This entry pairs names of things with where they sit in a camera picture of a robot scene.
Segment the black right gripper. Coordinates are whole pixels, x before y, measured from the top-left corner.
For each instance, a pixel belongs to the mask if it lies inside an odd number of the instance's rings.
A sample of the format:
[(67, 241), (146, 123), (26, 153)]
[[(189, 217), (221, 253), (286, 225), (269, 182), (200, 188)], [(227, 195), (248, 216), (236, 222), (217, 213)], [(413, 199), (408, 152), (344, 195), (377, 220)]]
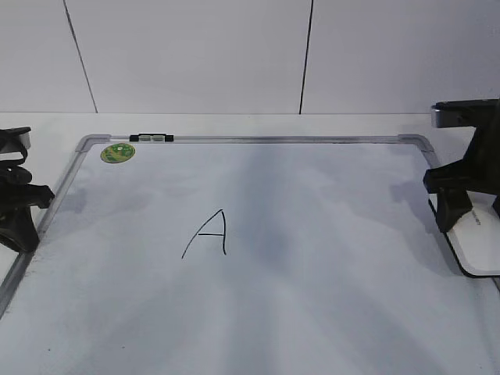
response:
[(500, 218), (499, 106), (489, 124), (474, 129), (460, 160), (430, 169), (423, 178), (427, 191), (437, 193), (436, 222), (442, 233), (449, 232), (472, 210), (467, 191), (497, 195), (492, 208)]

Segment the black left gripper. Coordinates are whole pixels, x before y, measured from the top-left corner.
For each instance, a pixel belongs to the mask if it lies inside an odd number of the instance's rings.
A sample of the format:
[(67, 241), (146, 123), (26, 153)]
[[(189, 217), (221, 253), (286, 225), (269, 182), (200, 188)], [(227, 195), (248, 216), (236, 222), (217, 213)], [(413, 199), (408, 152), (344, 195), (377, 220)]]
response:
[(55, 198), (47, 185), (32, 184), (32, 174), (22, 167), (27, 159), (1, 161), (1, 244), (18, 253), (34, 252), (40, 239), (31, 206), (47, 209)]

